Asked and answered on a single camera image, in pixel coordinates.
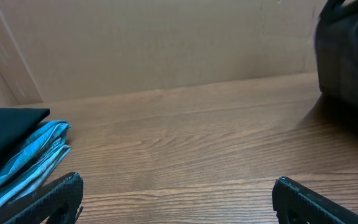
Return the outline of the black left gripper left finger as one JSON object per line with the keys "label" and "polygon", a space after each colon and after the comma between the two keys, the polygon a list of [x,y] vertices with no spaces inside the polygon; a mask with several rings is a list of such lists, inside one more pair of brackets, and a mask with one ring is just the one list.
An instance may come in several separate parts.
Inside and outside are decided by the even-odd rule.
{"label": "black left gripper left finger", "polygon": [[83,198],[83,179],[70,172],[0,207],[0,223],[75,223]]}

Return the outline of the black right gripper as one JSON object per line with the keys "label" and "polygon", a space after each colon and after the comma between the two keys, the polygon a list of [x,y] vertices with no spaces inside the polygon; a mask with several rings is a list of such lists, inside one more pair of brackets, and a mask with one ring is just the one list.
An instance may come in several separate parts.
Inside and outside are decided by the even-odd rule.
{"label": "black right gripper", "polygon": [[314,36],[322,94],[358,108],[358,1],[328,0]]}

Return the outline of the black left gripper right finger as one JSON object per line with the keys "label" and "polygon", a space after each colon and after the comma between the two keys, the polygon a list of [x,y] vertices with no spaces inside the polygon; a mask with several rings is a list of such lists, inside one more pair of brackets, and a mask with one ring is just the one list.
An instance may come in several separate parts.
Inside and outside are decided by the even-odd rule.
{"label": "black left gripper right finger", "polygon": [[276,180],[273,210],[279,224],[358,224],[358,215],[288,178]]}

